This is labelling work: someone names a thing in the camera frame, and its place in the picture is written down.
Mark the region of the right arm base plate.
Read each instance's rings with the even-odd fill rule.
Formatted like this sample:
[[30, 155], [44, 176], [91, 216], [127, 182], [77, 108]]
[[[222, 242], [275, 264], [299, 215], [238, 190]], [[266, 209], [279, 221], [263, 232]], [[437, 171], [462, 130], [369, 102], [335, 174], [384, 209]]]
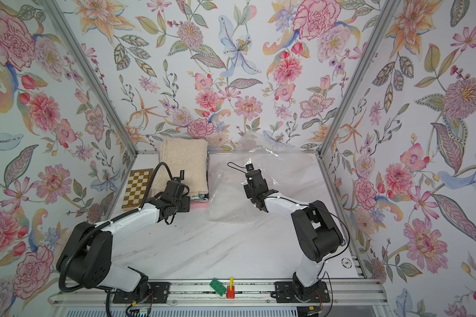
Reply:
[[330, 292], [327, 284], [318, 281], [310, 287], [304, 287], [294, 281], [277, 281], [274, 283], [274, 290], [271, 297], [277, 303], [329, 303]]

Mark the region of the clear plastic vacuum bag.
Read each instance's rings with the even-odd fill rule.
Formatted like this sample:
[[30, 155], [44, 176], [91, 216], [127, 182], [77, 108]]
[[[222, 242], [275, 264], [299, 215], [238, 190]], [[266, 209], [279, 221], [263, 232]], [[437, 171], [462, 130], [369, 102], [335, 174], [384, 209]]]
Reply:
[[323, 199], [325, 190], [312, 152], [276, 141], [266, 133], [249, 132], [230, 155], [211, 165], [206, 218], [218, 223], [249, 223], [268, 212], [278, 212], [273, 203], [308, 204]]

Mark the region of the pink blanket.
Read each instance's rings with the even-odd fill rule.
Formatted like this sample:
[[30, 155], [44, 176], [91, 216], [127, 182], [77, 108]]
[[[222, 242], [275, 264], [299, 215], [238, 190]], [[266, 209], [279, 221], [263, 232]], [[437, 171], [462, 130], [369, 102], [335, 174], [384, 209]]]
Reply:
[[190, 210], [207, 209], [209, 207], [209, 201], [190, 201]]

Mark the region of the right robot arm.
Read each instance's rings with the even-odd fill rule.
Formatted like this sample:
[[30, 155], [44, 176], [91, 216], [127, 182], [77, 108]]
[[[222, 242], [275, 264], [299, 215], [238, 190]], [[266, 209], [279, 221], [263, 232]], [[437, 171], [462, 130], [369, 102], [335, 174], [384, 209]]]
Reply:
[[292, 285], [300, 293], [312, 292], [327, 259], [346, 243], [338, 217], [321, 201], [299, 202], [270, 189], [259, 169], [247, 171], [245, 178], [245, 194], [257, 209], [291, 220], [304, 255]]

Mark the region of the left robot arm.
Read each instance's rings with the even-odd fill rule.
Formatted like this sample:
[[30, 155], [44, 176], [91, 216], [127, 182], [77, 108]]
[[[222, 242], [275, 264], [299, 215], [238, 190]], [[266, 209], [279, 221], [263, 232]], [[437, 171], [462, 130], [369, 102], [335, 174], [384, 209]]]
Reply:
[[176, 178], [166, 183], [164, 191], [152, 198], [144, 197], [136, 209], [94, 225], [78, 224], [56, 266], [60, 273], [60, 291], [71, 293], [96, 288], [147, 293], [148, 276], [137, 269], [115, 264], [112, 261], [114, 247], [151, 225], [162, 222], [170, 225], [177, 213], [189, 210], [189, 187]]

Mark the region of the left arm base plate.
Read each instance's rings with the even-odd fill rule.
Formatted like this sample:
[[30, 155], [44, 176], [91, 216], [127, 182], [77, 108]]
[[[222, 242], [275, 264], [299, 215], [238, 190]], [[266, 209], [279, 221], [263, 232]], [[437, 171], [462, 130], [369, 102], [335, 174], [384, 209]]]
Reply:
[[132, 291], [117, 291], [114, 295], [113, 304], [132, 304], [139, 303], [141, 300], [153, 304], [165, 304], [169, 296], [169, 282], [140, 282], [140, 284]]

